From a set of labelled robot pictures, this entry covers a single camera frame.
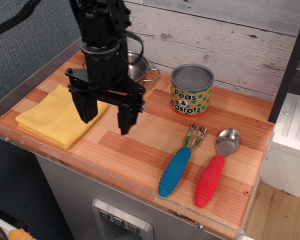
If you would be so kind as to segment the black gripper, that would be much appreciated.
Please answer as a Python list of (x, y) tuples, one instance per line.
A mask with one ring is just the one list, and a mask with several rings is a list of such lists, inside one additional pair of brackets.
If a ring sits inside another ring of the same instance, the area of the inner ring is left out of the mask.
[(69, 68), (69, 91), (81, 120), (89, 123), (98, 114), (98, 102), (118, 106), (121, 135), (128, 134), (136, 124), (138, 113), (145, 109), (142, 87), (129, 74), (129, 67), (142, 61), (143, 53), (129, 56), (129, 52), (109, 54), (85, 53), (85, 68)]

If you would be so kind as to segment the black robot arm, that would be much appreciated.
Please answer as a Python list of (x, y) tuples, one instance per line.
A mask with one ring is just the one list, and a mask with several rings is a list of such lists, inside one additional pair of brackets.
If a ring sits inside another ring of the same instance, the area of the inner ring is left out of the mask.
[(131, 11), (122, 0), (72, 0), (70, 5), (79, 25), (85, 68), (66, 70), (69, 91), (81, 120), (89, 123), (98, 114), (98, 102), (118, 107), (122, 135), (135, 125), (143, 112), (145, 88), (128, 76), (130, 65), (143, 54), (128, 61), (127, 38), (141, 39), (126, 29)]

